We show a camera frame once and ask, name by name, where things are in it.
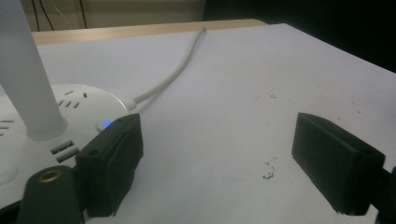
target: white wire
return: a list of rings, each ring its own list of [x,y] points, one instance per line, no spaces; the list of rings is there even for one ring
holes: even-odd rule
[[[53,7],[55,8],[56,12],[58,12],[59,15],[64,19],[64,22],[66,22],[67,26],[69,27],[69,30],[73,30],[72,26],[70,25],[70,22],[67,20],[67,18],[64,16],[64,14],[59,10],[58,8],[58,3],[56,0],[53,0]]]
[[[173,72],[169,77],[167,77],[164,81],[159,83],[157,86],[155,86],[151,90],[146,91],[145,93],[135,97],[133,103],[131,102],[131,103],[127,104],[127,105],[129,105],[128,107],[130,108],[130,110],[134,109],[135,105],[142,103],[143,101],[147,100],[152,95],[164,90],[169,84],[172,83],[172,81],[174,81],[183,72],[184,68],[186,68],[187,64],[189,63],[189,61],[191,59],[191,55],[195,49],[195,46],[199,40],[199,37],[201,36],[201,34],[204,31],[206,31],[206,28],[203,26],[202,29],[198,32],[198,34],[194,38],[194,41],[192,42],[192,45],[190,47],[188,54],[186,55],[184,60],[181,62],[181,64],[178,66],[178,68],[175,70],[175,72]]]

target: white lamp base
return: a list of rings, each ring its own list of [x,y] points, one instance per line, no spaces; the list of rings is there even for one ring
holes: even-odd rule
[[[114,95],[95,87],[54,85],[52,89],[67,129],[46,141],[29,138],[8,97],[0,98],[0,209],[22,198],[27,179],[36,172],[54,165],[73,167],[74,156],[110,120],[129,114]]]

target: white tabletop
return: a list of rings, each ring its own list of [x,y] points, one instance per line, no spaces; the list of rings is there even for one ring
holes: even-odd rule
[[[87,84],[127,99],[167,77],[193,37],[39,51],[52,84]],[[119,212],[88,223],[372,224],[373,207],[365,217],[336,214],[294,161],[295,122],[298,112],[328,119],[382,151],[391,170],[395,87],[395,74],[286,24],[208,31],[185,72],[136,110],[145,156]]]

